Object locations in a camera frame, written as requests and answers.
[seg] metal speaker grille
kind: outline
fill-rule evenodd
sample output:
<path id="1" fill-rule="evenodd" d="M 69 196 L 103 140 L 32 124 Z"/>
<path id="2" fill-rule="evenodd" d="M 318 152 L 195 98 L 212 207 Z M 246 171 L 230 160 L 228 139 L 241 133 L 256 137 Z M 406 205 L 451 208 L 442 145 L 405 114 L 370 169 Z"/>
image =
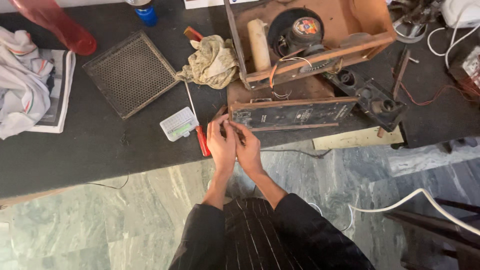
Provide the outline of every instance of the metal speaker grille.
<path id="1" fill-rule="evenodd" d="M 178 83 L 173 68 L 142 30 L 83 68 L 122 119 Z"/>

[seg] person's left hand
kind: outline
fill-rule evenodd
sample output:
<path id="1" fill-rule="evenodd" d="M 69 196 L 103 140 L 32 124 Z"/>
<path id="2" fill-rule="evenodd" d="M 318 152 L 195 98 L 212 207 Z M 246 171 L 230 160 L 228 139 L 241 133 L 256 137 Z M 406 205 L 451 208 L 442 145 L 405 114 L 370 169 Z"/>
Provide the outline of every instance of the person's left hand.
<path id="1" fill-rule="evenodd" d="M 223 123 L 227 138 L 220 134 L 220 124 Z M 233 174 L 235 165 L 235 137 L 233 128 L 228 123 L 228 114 L 214 119 L 208 124 L 207 128 L 207 146 L 212 153 L 215 162 L 216 172 L 226 177 Z"/>

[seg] folded newspaper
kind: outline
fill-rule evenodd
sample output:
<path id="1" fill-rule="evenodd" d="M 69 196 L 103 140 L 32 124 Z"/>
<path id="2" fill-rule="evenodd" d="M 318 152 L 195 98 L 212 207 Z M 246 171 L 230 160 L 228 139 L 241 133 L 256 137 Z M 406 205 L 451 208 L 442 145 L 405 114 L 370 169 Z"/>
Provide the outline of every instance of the folded newspaper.
<path id="1" fill-rule="evenodd" d="M 40 49 L 39 52 L 41 58 L 49 60 L 54 65 L 53 87 L 51 90 L 49 87 L 50 108 L 42 119 L 28 131 L 62 133 L 75 70 L 75 53 L 56 49 Z"/>

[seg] black cable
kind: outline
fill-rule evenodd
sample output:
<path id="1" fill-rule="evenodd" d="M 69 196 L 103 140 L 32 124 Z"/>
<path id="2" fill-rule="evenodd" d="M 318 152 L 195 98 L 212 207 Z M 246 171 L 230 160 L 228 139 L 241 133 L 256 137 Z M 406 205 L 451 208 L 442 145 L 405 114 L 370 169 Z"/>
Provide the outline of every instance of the black cable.
<path id="1" fill-rule="evenodd" d="M 326 151 L 325 153 L 321 154 L 321 155 L 312 155 L 312 154 L 309 154 L 309 153 L 306 153 L 306 152 L 303 152 L 303 151 L 300 151 L 300 150 L 260 150 L 260 152 L 297 152 L 297 153 L 301 153 L 301 154 L 304 154 L 304 155 L 307 155 L 309 157 L 312 157 L 314 159 L 319 159 L 319 160 L 322 160 L 328 153 L 330 153 L 332 150 L 328 150 Z"/>
<path id="2" fill-rule="evenodd" d="M 109 185 L 104 185 L 104 184 L 96 184 L 96 183 L 85 183 L 85 184 L 96 184 L 96 185 L 100 185 L 100 186 L 104 186 L 104 187 L 109 187 L 109 188 L 114 188 L 114 189 L 121 189 L 123 188 L 127 183 L 128 183 L 128 179 L 130 178 L 130 175 L 127 175 L 127 181 L 125 181 L 125 184 L 123 184 L 123 186 L 121 187 L 112 187 L 112 186 L 109 186 Z"/>

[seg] screwdriver handle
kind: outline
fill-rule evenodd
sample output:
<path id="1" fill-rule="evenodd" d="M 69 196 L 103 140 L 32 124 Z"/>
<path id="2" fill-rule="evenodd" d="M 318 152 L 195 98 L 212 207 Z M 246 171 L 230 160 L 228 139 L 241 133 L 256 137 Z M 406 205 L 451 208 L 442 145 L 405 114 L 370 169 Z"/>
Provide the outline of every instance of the screwdriver handle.
<path id="1" fill-rule="evenodd" d="M 195 127 L 195 130 L 197 131 L 198 143 L 200 144 L 200 148 L 202 149 L 202 154 L 204 155 L 204 157 L 210 156 L 211 153 L 210 150 L 208 150 L 207 137 L 205 136 L 204 128 L 199 125 Z"/>

